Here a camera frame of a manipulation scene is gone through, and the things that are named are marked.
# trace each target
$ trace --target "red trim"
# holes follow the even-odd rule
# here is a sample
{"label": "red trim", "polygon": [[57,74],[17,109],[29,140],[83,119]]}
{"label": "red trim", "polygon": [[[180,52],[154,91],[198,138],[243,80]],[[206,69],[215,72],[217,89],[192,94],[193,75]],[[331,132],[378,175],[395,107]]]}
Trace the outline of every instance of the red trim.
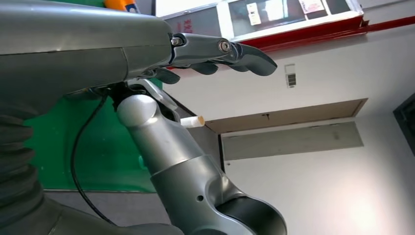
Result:
{"label": "red trim", "polygon": [[343,21],[321,24],[262,38],[255,38],[242,43],[257,47],[263,51],[274,51],[366,34],[369,32],[386,30],[410,24],[415,24],[415,16],[372,25],[368,25],[368,22],[363,21],[363,16],[359,16]]}

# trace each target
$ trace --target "screw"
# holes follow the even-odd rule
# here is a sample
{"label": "screw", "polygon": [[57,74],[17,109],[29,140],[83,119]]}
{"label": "screw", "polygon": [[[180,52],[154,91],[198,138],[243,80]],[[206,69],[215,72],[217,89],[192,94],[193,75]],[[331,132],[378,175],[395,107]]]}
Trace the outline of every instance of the screw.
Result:
{"label": "screw", "polygon": [[183,45],[183,40],[181,38],[172,38],[171,44],[173,46],[180,46],[180,45]]}
{"label": "screw", "polygon": [[219,42],[219,49],[223,53],[228,53],[228,52],[231,51],[231,45],[229,44],[228,41],[220,41]]}

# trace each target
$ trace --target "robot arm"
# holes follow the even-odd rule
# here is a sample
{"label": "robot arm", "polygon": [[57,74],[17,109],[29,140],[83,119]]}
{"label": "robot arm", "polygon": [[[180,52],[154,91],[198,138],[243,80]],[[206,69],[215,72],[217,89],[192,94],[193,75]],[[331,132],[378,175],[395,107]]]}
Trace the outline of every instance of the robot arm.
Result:
{"label": "robot arm", "polygon": [[172,35],[156,17],[39,0],[0,1],[0,30],[2,234],[180,234],[162,225],[118,228],[44,197],[23,121],[65,94],[100,88],[110,89],[173,225],[185,234],[285,234],[279,213],[236,188],[177,123],[174,102],[145,80],[173,84],[180,78],[167,67],[212,74],[216,64],[269,75],[277,66],[265,54],[223,38]]}

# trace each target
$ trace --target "orange object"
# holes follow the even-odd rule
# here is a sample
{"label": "orange object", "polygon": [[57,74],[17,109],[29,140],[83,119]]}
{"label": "orange object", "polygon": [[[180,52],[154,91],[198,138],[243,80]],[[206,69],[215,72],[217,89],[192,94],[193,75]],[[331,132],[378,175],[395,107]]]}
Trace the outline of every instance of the orange object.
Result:
{"label": "orange object", "polygon": [[140,13],[134,0],[105,0],[105,7],[131,13]]}

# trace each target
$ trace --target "black cable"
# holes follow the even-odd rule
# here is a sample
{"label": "black cable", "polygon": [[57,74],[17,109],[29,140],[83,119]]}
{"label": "black cable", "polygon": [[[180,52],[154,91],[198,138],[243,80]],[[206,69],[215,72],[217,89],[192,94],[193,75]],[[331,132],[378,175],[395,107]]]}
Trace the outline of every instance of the black cable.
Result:
{"label": "black cable", "polygon": [[76,155],[76,148],[79,143],[79,139],[84,132],[85,128],[88,126],[88,124],[93,120],[93,118],[96,116],[96,114],[99,112],[99,110],[104,105],[105,101],[107,100],[107,95],[104,95],[98,104],[98,106],[95,108],[91,116],[87,119],[87,121],[84,123],[84,125],[79,130],[78,134],[76,135],[75,142],[73,143],[72,147],[72,153],[70,155],[70,173],[72,174],[73,182],[75,183],[76,188],[78,189],[79,194],[82,196],[82,198],[85,200],[85,202],[91,207],[91,209],[103,220],[107,221],[110,224],[116,225],[114,222],[112,222],[110,219],[108,219],[104,214],[102,214],[98,208],[96,208],[93,203],[90,201],[88,196],[85,194],[85,192],[82,190],[81,185],[79,184],[78,177],[76,176],[75,172],[75,155]]}

